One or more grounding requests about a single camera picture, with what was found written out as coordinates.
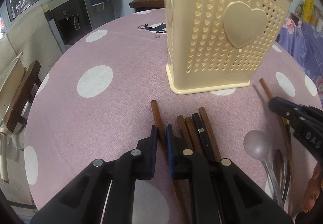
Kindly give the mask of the right hand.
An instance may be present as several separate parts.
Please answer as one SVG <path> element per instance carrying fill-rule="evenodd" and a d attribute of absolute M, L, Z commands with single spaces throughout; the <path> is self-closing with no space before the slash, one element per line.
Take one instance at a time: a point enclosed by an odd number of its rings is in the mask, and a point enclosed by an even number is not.
<path fill-rule="evenodd" d="M 302 211 L 308 213 L 312 210 L 313 206 L 322 191 L 322 166 L 318 163 L 313 171 L 313 175 L 308 182 L 307 189 L 304 193 L 303 202 L 301 205 Z"/>

